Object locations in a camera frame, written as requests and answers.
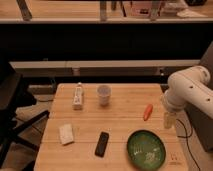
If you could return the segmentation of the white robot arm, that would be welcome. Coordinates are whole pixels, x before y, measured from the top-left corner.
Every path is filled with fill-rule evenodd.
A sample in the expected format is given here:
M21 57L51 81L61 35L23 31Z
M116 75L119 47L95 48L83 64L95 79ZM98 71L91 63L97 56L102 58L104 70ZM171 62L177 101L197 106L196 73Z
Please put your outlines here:
M188 103L213 119L213 90L207 87L210 78L208 69L200 65L174 72L169 76L168 89L161 96L161 103L165 108L165 129L173 126L176 115L183 111Z

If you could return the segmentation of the pale translucent gripper finger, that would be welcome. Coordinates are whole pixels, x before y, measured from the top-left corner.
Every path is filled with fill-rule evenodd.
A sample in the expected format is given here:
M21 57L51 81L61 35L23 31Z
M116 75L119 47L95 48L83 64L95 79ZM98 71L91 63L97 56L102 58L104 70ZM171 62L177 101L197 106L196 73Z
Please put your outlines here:
M175 120L176 120L175 113L165 112L164 113L164 128L170 129L174 125Z

